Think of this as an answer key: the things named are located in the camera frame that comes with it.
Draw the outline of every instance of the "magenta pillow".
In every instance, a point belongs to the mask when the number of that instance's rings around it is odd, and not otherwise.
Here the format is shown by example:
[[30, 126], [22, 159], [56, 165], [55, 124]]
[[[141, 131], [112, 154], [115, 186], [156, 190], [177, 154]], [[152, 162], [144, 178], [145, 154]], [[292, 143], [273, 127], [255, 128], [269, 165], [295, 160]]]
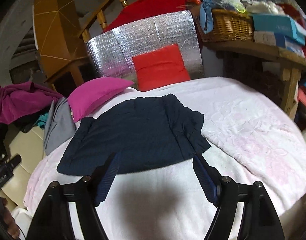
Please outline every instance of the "magenta pillow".
[[79, 86], [68, 97], [74, 122], [89, 115], [104, 102], [133, 84], [132, 81], [121, 78], [101, 77]]

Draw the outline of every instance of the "silver insulation panel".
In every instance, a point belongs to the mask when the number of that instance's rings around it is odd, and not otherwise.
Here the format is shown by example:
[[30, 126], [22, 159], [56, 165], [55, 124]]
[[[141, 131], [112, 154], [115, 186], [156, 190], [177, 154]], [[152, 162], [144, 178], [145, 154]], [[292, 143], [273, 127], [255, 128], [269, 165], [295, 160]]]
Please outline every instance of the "silver insulation panel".
[[189, 73], [203, 72], [200, 48], [190, 11], [149, 17], [122, 25], [86, 43], [100, 76], [136, 77], [132, 57], [178, 44]]

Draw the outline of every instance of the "human hand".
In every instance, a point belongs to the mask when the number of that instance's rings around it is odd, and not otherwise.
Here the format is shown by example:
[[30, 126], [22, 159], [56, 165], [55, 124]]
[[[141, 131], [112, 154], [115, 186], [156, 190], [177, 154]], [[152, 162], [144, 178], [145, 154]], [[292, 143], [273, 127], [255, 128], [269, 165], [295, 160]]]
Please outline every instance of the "human hand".
[[4, 206], [4, 214], [3, 214], [3, 220], [7, 224], [8, 229], [7, 232], [10, 234], [14, 239], [17, 239], [20, 235], [20, 229], [15, 223], [14, 218], [12, 217], [9, 209], [7, 209], [5, 206], [8, 204], [8, 201], [5, 198], [2, 198], [2, 204]]

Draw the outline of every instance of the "metal screw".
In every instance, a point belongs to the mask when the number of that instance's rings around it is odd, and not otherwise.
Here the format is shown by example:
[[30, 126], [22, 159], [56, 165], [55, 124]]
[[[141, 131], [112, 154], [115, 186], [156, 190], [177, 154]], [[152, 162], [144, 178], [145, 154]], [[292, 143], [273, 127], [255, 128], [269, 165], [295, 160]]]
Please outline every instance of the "metal screw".
[[56, 186], [58, 186], [58, 185], [60, 185], [60, 183], [57, 182], [57, 181], [54, 181], [54, 182], [51, 182], [51, 183], [50, 183], [50, 187], [56, 187]]
[[231, 182], [232, 179], [229, 176], [224, 176], [224, 177], [222, 177], [222, 180], [224, 182], [228, 183], [228, 182]]
[[90, 179], [91, 179], [90, 176], [84, 176], [82, 180], [83, 180], [84, 182], [88, 182]]
[[263, 186], [263, 184], [262, 184], [260, 181], [256, 181], [256, 182], [255, 182], [255, 185], [256, 185], [257, 187], [262, 187], [262, 186]]

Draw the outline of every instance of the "gray garment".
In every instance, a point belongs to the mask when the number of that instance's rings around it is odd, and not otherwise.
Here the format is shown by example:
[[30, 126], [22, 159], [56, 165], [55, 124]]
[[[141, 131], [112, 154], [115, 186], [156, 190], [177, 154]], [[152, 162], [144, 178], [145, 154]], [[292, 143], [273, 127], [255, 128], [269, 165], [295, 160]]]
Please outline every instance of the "gray garment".
[[68, 100], [61, 98], [56, 106], [53, 101], [44, 129], [43, 149], [46, 155], [73, 137], [75, 132], [76, 127]]

